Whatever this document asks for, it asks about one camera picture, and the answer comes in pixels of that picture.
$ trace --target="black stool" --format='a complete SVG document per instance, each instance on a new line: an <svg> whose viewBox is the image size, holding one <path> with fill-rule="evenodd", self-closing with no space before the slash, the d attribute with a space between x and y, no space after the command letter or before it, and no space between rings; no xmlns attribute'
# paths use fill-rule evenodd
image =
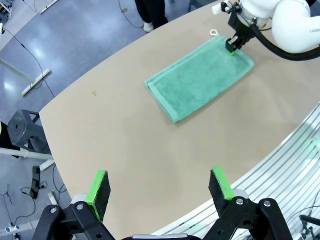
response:
<svg viewBox="0 0 320 240"><path fill-rule="evenodd" d="M11 143L30 152L50 153L44 129L35 123L39 117L39 113L35 111L16 111L7 127Z"/></svg>

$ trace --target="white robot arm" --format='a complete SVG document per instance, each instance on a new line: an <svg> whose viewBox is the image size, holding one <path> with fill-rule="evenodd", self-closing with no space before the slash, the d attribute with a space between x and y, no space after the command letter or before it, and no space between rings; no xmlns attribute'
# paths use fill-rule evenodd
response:
<svg viewBox="0 0 320 240"><path fill-rule="evenodd" d="M233 4L224 1L218 7L212 8L213 13L230 14L228 24L236 31L229 39L231 46L226 43L230 52L257 37L269 50L289 60L320 56L320 16L310 16L306 0L240 0ZM272 19L272 36L278 47L260 33L269 19Z"/></svg>

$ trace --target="person's leg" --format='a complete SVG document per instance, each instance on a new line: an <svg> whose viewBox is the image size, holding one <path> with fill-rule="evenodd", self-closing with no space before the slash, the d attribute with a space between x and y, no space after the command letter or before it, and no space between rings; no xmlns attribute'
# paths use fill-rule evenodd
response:
<svg viewBox="0 0 320 240"><path fill-rule="evenodd" d="M143 2L155 29L168 22L165 16L165 0L143 0Z"/></svg>
<svg viewBox="0 0 320 240"><path fill-rule="evenodd" d="M147 11L144 0L135 0L135 5L142 20L147 24L151 23L151 18Z"/></svg>

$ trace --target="beige table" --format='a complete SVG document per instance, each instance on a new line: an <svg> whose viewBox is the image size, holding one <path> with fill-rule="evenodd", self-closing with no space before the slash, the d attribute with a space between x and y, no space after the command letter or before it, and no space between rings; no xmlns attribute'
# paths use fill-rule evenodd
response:
<svg viewBox="0 0 320 240"><path fill-rule="evenodd" d="M319 59L287 61L254 39L243 48L253 70L173 124L144 81L209 40L210 29L232 36L227 21L210 6L180 17L103 61L40 112L71 197L108 170L104 223L116 239L152 233L207 201L212 166L234 182L319 101Z"/></svg>

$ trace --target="folded towel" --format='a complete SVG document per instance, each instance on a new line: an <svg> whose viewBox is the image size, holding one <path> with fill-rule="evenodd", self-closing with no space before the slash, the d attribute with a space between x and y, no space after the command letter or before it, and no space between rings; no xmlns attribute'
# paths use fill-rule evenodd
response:
<svg viewBox="0 0 320 240"><path fill-rule="evenodd" d="M225 91L253 66L242 51L233 56L220 35L157 73L145 85L171 120L176 123Z"/></svg>

